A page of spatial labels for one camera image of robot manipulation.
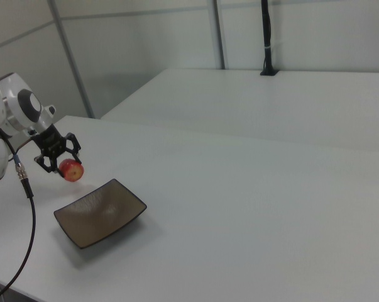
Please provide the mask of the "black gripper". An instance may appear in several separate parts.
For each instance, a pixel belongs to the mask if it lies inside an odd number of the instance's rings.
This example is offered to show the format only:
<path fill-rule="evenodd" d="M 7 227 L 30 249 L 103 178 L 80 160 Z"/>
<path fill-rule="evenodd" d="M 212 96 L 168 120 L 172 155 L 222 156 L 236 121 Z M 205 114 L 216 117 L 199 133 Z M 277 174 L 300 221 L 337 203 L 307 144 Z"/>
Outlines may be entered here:
<path fill-rule="evenodd" d="M 63 172 L 58 167 L 58 158 L 61 154 L 67 152 L 79 164 L 81 146 L 77 137 L 73 133 L 67 133 L 61 136 L 54 124 L 50 125 L 42 133 L 34 134 L 31 139 L 40 149 L 40 154 L 34 158 L 34 161 L 48 173 L 57 173 L 63 177 Z"/>

